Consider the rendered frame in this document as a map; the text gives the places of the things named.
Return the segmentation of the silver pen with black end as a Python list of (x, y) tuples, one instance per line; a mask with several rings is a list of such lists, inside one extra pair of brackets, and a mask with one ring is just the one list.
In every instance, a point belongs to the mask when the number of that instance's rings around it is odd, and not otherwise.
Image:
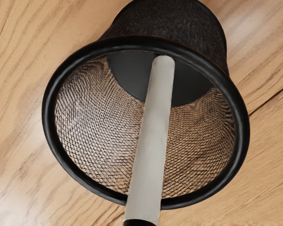
[(123, 226), (158, 226), (174, 74), (171, 57), (154, 59)]

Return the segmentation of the black mesh pen holder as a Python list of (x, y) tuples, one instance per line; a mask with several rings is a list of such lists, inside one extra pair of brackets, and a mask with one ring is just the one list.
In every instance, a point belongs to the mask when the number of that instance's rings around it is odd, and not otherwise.
[(54, 72), (42, 102), (47, 142), (89, 191), (125, 205), (151, 65), (175, 61), (161, 208), (201, 202), (237, 174), (250, 143), (224, 30), (199, 0), (133, 0)]

